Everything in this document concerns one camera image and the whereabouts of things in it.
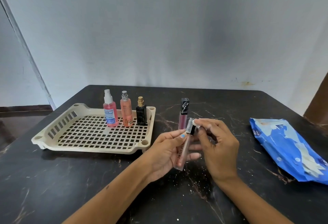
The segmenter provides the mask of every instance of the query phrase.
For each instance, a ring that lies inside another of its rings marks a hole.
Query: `lip gloss tube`
[[[179,126],[178,129],[185,129],[187,123],[188,116],[188,107],[189,107],[189,99],[181,98],[181,110],[179,116]]]
[[[187,125],[187,128],[186,128],[187,139],[179,147],[178,158],[177,158],[176,164],[174,166],[174,168],[176,168],[179,171],[183,170],[183,166],[186,163],[186,158],[187,158],[188,151],[189,151],[189,145],[190,145],[192,136],[195,133],[196,126],[194,126],[193,120],[194,120],[193,118],[189,119],[188,125]]]

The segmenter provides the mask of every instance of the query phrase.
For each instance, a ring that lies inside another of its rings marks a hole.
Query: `gold perfume cap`
[[[139,107],[142,107],[143,106],[143,97],[142,96],[139,96],[138,97],[138,106]]]

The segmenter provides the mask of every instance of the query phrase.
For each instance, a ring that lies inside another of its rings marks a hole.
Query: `hand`
[[[206,166],[214,181],[219,184],[238,178],[236,160],[239,142],[226,124],[216,119],[195,119],[195,124],[201,126],[198,138],[203,147]],[[209,141],[207,132],[217,141],[215,145]]]
[[[178,148],[187,138],[185,130],[176,130],[162,133],[155,140],[154,144],[140,157],[143,163],[150,165],[148,183],[156,181],[164,176],[175,166]],[[201,150],[201,145],[191,145],[190,150]],[[200,158],[200,153],[190,153],[187,161]]]

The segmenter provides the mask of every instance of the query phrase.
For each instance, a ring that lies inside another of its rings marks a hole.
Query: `black perfume bottle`
[[[144,105],[143,97],[138,97],[138,106],[135,108],[137,111],[137,125],[147,126],[147,106]]]

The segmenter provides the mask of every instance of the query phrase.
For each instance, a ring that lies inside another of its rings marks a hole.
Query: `left hand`
[[[144,163],[150,165],[148,183],[156,181],[164,176],[175,166],[179,146],[186,140],[185,130],[176,130],[162,133],[154,144],[140,157]],[[191,144],[189,150],[202,150],[201,145]],[[201,157],[200,153],[189,153],[187,161],[196,160]]]

